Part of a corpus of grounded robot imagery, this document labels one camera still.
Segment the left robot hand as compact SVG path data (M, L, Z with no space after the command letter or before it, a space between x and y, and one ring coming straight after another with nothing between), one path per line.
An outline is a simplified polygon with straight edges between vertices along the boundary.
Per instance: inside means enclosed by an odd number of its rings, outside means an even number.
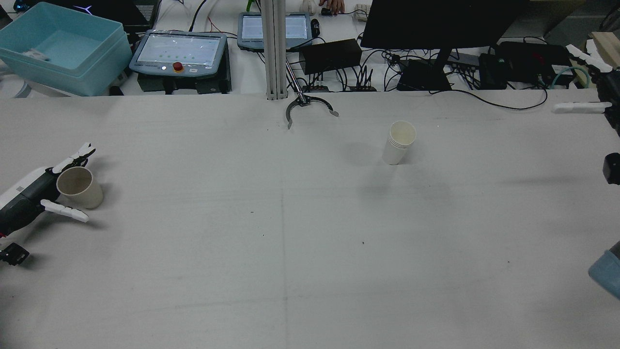
M57 202L61 193L56 183L66 170L84 167L95 151L96 148L90 142L86 142L75 154L58 165L37 168L3 192L0 199L1 236L8 237L11 233L26 227L45 211L87 222L89 217L82 210L66 207Z

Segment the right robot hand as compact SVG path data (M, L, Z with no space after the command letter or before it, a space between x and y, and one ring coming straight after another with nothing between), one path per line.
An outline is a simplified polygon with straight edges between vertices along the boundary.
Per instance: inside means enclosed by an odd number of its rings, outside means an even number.
M605 62L597 49L584 52L568 44L571 58L587 67L590 81L596 84L598 102L561 102L552 107L552 113L602 113L610 126L620 132L620 78L619 67Z

